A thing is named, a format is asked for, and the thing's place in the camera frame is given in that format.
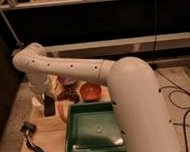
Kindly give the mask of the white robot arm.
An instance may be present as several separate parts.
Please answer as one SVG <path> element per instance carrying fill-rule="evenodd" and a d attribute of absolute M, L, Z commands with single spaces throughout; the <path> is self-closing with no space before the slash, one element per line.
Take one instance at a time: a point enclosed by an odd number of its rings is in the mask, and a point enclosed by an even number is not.
<path fill-rule="evenodd" d="M 157 76 L 142 59 L 53 58 L 36 42 L 16 52 L 12 64 L 27 75 L 36 93 L 47 92 L 50 74 L 106 86 L 127 152 L 181 152 Z"/>

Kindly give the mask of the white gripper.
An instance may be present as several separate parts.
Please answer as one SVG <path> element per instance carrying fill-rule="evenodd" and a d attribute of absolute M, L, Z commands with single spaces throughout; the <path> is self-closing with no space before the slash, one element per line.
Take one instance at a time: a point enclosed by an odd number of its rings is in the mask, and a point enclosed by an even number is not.
<path fill-rule="evenodd" d="M 34 93 L 34 97 L 38 100 L 40 104 L 44 103 L 45 96 L 53 96 L 50 81 L 46 81 L 38 85 L 30 83 L 29 88 Z"/>

